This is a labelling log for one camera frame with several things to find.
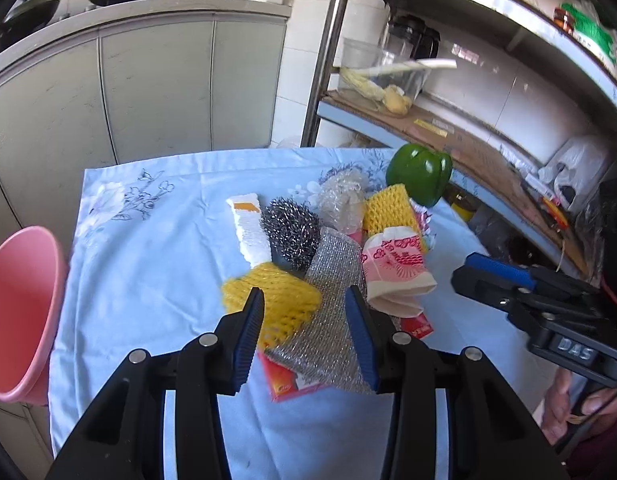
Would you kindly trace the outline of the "white plastic bag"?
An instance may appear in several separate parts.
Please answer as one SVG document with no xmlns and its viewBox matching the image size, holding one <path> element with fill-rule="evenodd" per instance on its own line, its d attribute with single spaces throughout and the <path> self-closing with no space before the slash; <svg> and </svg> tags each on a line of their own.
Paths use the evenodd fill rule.
<svg viewBox="0 0 617 480">
<path fill-rule="evenodd" d="M 575 136 L 538 170 L 538 177 L 551 188 L 569 214 L 578 214 L 610 164 L 607 142 L 597 136 Z"/>
</svg>

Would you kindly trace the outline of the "green bell pepper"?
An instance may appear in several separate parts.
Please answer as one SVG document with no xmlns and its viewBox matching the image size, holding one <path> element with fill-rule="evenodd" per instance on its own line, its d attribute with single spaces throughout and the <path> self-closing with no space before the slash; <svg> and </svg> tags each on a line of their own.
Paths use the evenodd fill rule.
<svg viewBox="0 0 617 480">
<path fill-rule="evenodd" d="M 389 162 L 386 184 L 404 185 L 412 200 L 432 208 L 441 199 L 452 172 L 453 159 L 448 154 L 408 143 Z"/>
</svg>

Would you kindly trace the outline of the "silver mesh scouring cloth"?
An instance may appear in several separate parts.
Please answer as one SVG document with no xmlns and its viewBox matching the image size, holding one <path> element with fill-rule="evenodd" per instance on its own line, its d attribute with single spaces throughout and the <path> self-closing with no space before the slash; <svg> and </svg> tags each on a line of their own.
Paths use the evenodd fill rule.
<svg viewBox="0 0 617 480">
<path fill-rule="evenodd" d="M 345 292 L 353 285 L 366 290 L 360 245 L 345 234 L 322 228 L 305 281 L 321 293 L 319 308 L 297 333 L 266 350 L 265 356 L 310 382 L 368 393 L 345 313 Z"/>
</svg>

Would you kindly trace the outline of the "pink white paper cup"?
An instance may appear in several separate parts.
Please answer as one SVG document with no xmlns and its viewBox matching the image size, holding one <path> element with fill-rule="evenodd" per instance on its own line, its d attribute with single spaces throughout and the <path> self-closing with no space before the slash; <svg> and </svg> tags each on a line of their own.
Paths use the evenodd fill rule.
<svg viewBox="0 0 617 480">
<path fill-rule="evenodd" d="M 420 237 L 408 226 L 391 226 L 369 237 L 361 264 L 369 306 L 394 318 L 416 318 L 423 312 L 419 297 L 437 286 Z"/>
</svg>

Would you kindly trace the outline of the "red flat package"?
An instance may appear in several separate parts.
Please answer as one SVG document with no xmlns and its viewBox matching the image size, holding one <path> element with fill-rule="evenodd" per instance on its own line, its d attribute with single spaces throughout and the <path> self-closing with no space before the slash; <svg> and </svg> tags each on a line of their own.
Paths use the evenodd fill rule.
<svg viewBox="0 0 617 480">
<path fill-rule="evenodd" d="M 395 318 L 393 316 L 392 321 L 397 330 L 409 333 L 415 339 L 424 339 L 434 333 L 433 325 L 424 312 L 419 313 L 414 318 Z M 351 389 L 348 386 L 336 385 L 334 382 L 308 378 L 305 374 L 277 364 L 269 359 L 263 351 L 258 351 L 258 359 L 262 363 L 270 399 L 273 402 L 284 402 L 329 387 L 360 393 L 368 392 L 368 387 L 365 384 L 361 385 L 361 388 L 354 387 Z"/>
</svg>

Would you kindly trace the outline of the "clear plastic container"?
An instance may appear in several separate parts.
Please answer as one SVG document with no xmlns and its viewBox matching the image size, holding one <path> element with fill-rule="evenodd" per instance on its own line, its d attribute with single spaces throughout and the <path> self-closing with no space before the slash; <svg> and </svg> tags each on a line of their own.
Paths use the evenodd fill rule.
<svg viewBox="0 0 617 480">
<path fill-rule="evenodd" d="M 345 38 L 337 95 L 357 106 L 389 116 L 406 116 L 430 68 L 373 44 Z"/>
</svg>

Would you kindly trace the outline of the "yellow foam fruit net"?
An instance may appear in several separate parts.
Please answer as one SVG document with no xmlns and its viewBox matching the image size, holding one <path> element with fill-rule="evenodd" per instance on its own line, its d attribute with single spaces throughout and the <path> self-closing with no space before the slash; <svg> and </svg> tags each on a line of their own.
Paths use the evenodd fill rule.
<svg viewBox="0 0 617 480">
<path fill-rule="evenodd" d="M 240 311 L 252 288 L 261 289 L 265 301 L 264 321 L 258 337 L 260 351 L 276 348 L 289 340 L 313 318 L 321 305 L 321 292 L 315 286 L 275 263 L 265 262 L 222 285 L 226 312 Z"/>
</svg>

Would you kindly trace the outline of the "steel wool scrubber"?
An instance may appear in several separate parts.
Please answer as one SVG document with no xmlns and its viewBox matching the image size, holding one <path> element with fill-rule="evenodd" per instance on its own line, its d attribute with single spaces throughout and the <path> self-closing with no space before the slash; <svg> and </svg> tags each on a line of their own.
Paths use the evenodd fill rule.
<svg viewBox="0 0 617 480">
<path fill-rule="evenodd" d="M 276 197 L 263 209 L 261 227 L 270 246 L 292 269 L 308 269 L 320 242 L 317 214 L 291 198 Z"/>
</svg>

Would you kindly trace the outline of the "white orange foam piece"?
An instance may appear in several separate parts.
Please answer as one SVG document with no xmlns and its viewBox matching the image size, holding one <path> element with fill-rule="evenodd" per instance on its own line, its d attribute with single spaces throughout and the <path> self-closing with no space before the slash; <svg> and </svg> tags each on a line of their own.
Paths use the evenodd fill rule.
<svg viewBox="0 0 617 480">
<path fill-rule="evenodd" d="M 227 198 L 234 217 L 240 252 L 251 268 L 272 262 L 272 250 L 266 233 L 261 226 L 262 207 L 258 194 L 249 193 Z"/>
</svg>

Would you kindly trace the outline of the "black wok with lid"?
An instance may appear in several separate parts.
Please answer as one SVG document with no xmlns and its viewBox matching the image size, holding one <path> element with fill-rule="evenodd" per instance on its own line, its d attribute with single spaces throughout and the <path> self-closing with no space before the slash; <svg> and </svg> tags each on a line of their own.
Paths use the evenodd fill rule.
<svg viewBox="0 0 617 480">
<path fill-rule="evenodd" d="M 46 27 L 60 4 L 60 0 L 19 1 L 0 24 L 0 53 Z"/>
</svg>

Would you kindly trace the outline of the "cardboard shelf liner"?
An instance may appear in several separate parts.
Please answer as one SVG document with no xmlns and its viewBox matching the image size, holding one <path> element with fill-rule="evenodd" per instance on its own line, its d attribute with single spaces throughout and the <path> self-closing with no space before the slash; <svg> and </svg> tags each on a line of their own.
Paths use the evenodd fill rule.
<svg viewBox="0 0 617 480">
<path fill-rule="evenodd" d="M 450 181 L 493 209 L 524 235 L 546 257 L 573 278 L 585 278 L 588 266 L 571 233 L 550 229 L 538 206 L 525 193 L 521 178 L 491 145 L 419 107 L 405 117 L 391 117 L 359 108 L 337 92 L 324 96 L 320 118 L 366 136 L 389 148 L 417 143 L 444 152 L 453 159 Z"/>
</svg>

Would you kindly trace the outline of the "ginger root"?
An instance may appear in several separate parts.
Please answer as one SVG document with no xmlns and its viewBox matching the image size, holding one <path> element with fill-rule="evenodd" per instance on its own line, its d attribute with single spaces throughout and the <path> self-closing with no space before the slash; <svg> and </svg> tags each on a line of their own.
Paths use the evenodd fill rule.
<svg viewBox="0 0 617 480">
<path fill-rule="evenodd" d="M 412 99 L 401 90 L 401 87 L 390 84 L 384 89 L 382 104 L 390 113 L 405 116 L 412 107 Z"/>
</svg>

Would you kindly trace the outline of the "black blender jug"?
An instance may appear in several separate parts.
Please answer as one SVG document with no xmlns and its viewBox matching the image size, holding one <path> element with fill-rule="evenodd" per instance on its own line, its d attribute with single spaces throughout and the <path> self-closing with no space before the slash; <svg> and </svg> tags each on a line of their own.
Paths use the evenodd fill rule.
<svg viewBox="0 0 617 480">
<path fill-rule="evenodd" d="M 400 58 L 437 58 L 441 35 L 412 14 L 392 15 L 385 25 L 379 46 Z"/>
</svg>

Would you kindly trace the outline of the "white leek stalk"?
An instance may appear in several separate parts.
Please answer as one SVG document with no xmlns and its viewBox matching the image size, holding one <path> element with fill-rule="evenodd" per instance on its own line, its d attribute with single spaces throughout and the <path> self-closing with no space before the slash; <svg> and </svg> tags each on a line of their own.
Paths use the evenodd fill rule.
<svg viewBox="0 0 617 480">
<path fill-rule="evenodd" d="M 423 58 L 401 63 L 359 68 L 359 72 L 366 77 L 399 74 L 405 72 L 419 72 L 419 70 L 456 70 L 457 62 L 450 58 Z"/>
</svg>

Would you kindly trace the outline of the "corn cob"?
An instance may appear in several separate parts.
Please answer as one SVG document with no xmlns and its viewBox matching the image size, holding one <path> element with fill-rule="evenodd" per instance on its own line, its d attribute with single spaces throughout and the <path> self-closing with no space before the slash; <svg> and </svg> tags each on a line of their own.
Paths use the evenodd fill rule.
<svg viewBox="0 0 617 480">
<path fill-rule="evenodd" d="M 360 73 L 359 70 L 341 67 L 340 78 L 344 80 L 345 84 L 348 84 L 365 99 L 377 102 L 381 102 L 384 99 L 384 89 Z"/>
</svg>

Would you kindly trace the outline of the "clear bubble wrap bag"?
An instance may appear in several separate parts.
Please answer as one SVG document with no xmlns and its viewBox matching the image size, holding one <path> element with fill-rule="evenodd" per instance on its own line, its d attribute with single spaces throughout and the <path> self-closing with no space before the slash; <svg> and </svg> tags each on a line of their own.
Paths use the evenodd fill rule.
<svg viewBox="0 0 617 480">
<path fill-rule="evenodd" d="M 323 182 L 318 194 L 321 222 L 346 235 L 359 233 L 366 211 L 367 184 L 367 175 L 357 167 L 337 170 Z"/>
</svg>

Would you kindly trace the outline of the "light blue floral tablecloth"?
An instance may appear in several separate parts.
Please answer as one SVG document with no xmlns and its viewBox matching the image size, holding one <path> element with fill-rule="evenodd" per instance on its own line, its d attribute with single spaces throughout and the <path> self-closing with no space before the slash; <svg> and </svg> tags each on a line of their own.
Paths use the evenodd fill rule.
<svg viewBox="0 0 617 480">
<path fill-rule="evenodd" d="M 260 148 L 178 155 L 85 172 L 66 296 L 50 357 L 50 437 L 60 450 L 136 348 L 163 354 L 212 330 L 220 287 L 246 273 L 232 196 L 314 206 L 330 174 L 356 167 L 372 191 L 388 148 Z M 275 402 L 260 363 L 220 421 L 236 479 L 375 479 L 389 396 L 323 388 Z"/>
</svg>

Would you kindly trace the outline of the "metal storage shelf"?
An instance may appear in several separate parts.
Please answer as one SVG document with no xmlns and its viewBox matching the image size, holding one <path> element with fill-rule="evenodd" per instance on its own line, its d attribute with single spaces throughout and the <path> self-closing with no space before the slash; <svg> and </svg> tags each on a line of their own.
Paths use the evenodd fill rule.
<svg viewBox="0 0 617 480">
<path fill-rule="evenodd" d="M 617 73 L 610 72 L 536 6 L 524 0 L 381 0 L 441 34 L 454 70 L 427 78 L 419 103 L 446 112 L 494 148 L 510 146 L 542 165 L 572 138 L 617 143 Z M 302 145 L 327 116 L 329 79 L 348 0 L 330 0 L 306 109 Z"/>
</svg>

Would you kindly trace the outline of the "pink plastic bucket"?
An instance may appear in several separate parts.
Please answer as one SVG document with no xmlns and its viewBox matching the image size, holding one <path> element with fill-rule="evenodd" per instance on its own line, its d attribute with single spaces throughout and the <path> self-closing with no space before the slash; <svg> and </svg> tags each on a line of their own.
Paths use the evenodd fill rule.
<svg viewBox="0 0 617 480">
<path fill-rule="evenodd" d="M 67 275 L 61 245 L 43 226 L 22 229 L 0 245 L 0 401 L 48 403 Z"/>
</svg>

